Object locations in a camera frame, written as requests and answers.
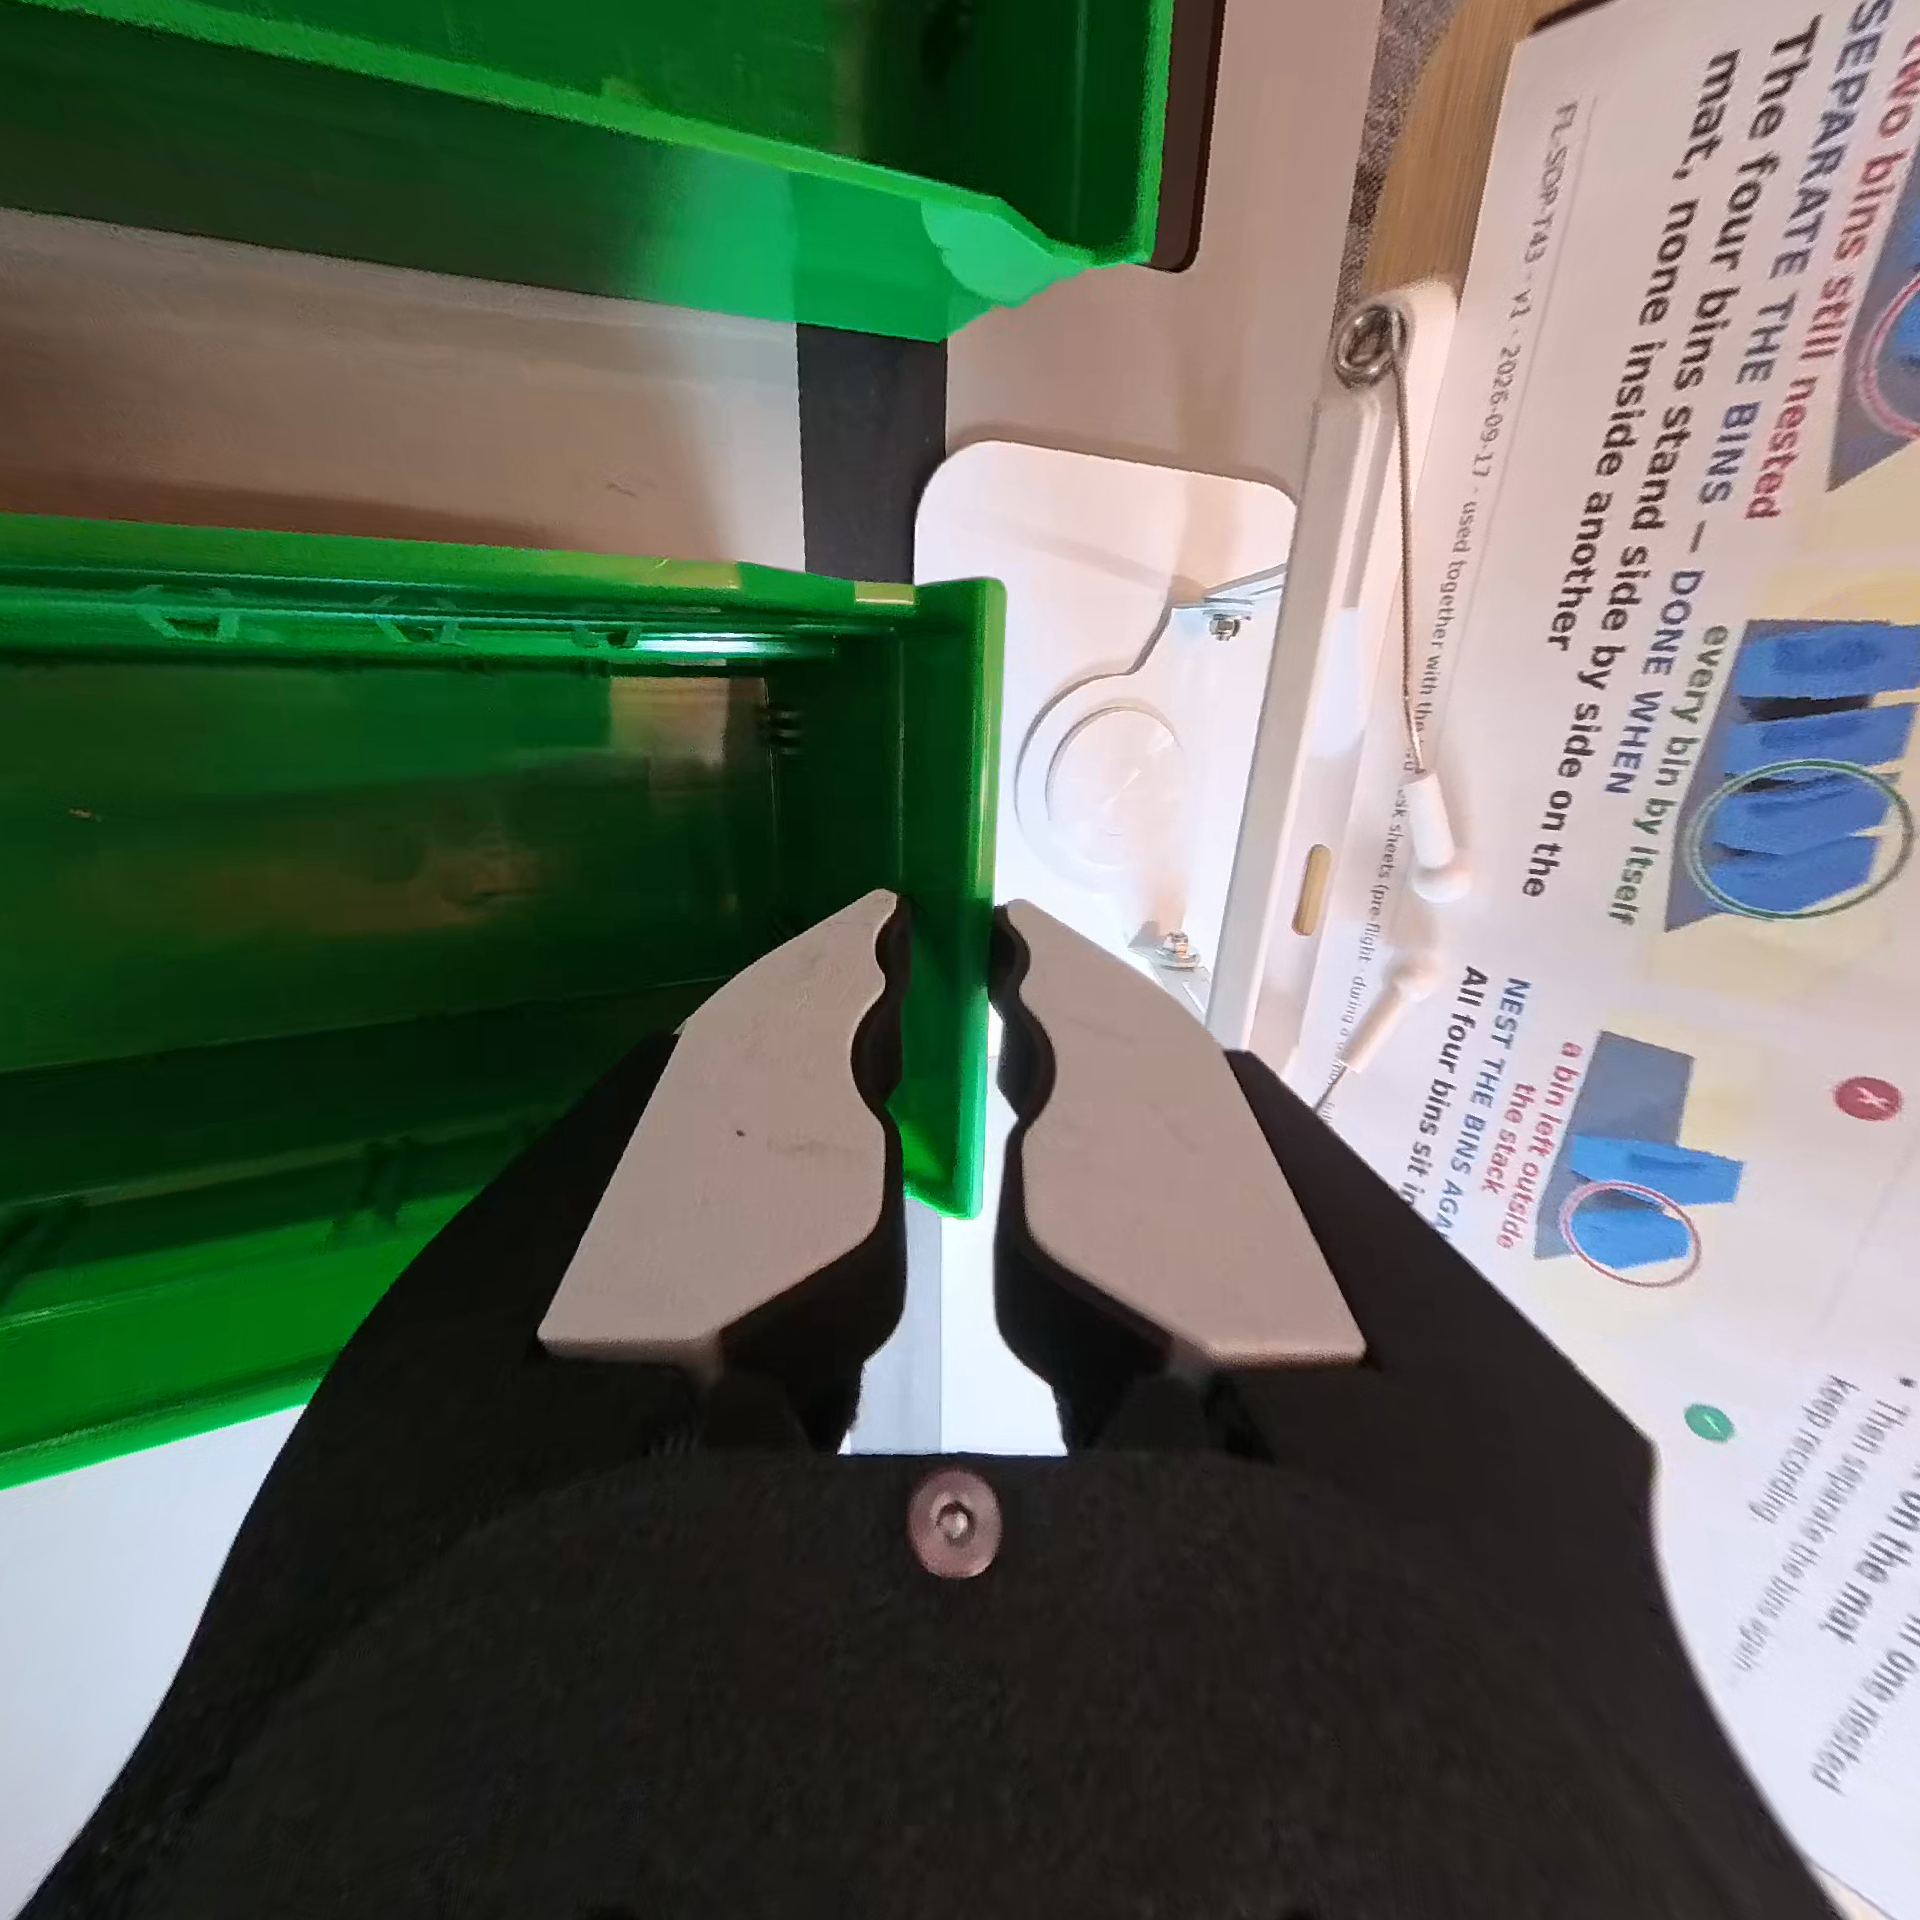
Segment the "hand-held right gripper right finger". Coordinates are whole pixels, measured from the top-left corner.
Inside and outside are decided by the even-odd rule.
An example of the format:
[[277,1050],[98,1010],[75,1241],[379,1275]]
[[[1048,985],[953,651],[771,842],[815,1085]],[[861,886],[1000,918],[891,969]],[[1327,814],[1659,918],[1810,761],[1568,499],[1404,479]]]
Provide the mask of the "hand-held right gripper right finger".
[[1013,1111],[993,1308],[1065,1448],[1128,1403],[1200,1421],[1241,1378],[1351,1372],[1363,1325],[1228,1051],[1146,973],[1029,899],[994,910]]

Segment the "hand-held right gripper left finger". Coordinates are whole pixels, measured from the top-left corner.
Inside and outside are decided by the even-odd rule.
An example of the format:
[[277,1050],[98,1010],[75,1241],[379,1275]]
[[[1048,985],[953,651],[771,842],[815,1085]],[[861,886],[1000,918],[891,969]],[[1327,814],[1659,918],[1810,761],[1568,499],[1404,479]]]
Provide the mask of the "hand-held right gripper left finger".
[[542,1352],[777,1394],[848,1437],[906,1303],[901,1128],[910,911],[874,887],[676,1031],[540,1319]]

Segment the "green plastic bin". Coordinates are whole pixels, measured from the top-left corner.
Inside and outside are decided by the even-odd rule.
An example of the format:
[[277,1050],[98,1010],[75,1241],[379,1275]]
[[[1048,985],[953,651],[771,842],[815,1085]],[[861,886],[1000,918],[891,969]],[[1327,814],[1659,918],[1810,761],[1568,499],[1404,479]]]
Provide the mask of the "green plastic bin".
[[1006,590],[7,512],[3,1483],[305,1403],[638,1040],[910,906],[982,1206]]
[[1156,239],[1162,1],[3,6],[4,208],[943,341]]

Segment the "white page holder bar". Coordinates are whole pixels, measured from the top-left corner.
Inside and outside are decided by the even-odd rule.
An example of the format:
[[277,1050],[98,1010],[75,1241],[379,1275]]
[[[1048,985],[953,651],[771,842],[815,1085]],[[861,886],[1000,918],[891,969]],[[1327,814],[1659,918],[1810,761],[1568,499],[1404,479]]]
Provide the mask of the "white page holder bar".
[[1381,1055],[1475,884],[1422,719],[1415,483],[1458,300],[1419,279],[1338,323],[1285,566],[1206,1025],[1299,1090]]

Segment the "printed instruction sheet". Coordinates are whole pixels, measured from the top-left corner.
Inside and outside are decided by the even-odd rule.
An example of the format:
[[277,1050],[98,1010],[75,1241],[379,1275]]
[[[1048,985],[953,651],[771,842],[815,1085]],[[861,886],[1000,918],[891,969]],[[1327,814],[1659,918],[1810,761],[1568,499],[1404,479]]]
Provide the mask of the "printed instruction sheet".
[[1917,1915],[1919,7],[1514,49],[1419,483],[1467,892],[1332,1121],[1645,1430],[1671,1604],[1826,1877]]

